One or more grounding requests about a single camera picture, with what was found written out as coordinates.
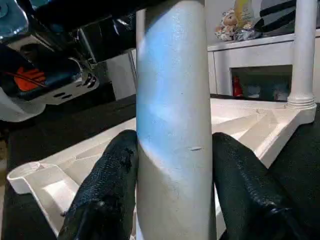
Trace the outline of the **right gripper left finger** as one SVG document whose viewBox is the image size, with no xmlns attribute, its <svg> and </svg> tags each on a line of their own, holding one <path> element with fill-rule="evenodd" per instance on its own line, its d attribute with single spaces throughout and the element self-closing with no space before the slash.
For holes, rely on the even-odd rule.
<svg viewBox="0 0 320 240">
<path fill-rule="evenodd" d="M 107 145 L 80 185 L 58 238 L 128 240 L 133 228 L 138 176 L 138 140 L 124 130 Z"/>
</svg>

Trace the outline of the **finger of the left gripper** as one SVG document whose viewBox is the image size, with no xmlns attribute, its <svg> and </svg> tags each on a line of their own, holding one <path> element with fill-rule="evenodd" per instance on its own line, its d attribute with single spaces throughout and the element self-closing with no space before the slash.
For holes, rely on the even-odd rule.
<svg viewBox="0 0 320 240">
<path fill-rule="evenodd" d="M 134 0 L 50 0 L 34 15 L 48 26 L 79 28 L 99 20 L 120 17 L 137 9 Z"/>
</svg>

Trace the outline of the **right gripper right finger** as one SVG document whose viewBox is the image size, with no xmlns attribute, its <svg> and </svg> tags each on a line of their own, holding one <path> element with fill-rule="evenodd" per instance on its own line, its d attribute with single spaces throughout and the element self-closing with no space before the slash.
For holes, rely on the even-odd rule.
<svg viewBox="0 0 320 240">
<path fill-rule="evenodd" d="M 306 240 L 296 207 L 252 150 L 212 135 L 213 176 L 229 240 Z"/>
</svg>

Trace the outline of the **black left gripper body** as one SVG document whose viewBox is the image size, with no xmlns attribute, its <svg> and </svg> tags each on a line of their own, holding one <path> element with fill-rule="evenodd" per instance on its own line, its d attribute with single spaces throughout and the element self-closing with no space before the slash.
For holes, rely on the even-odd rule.
<svg viewBox="0 0 320 240">
<path fill-rule="evenodd" d="M 50 0 L 0 2 L 0 87 L 10 98 L 60 105 L 100 82 L 78 35 L 47 22 Z"/>
</svg>

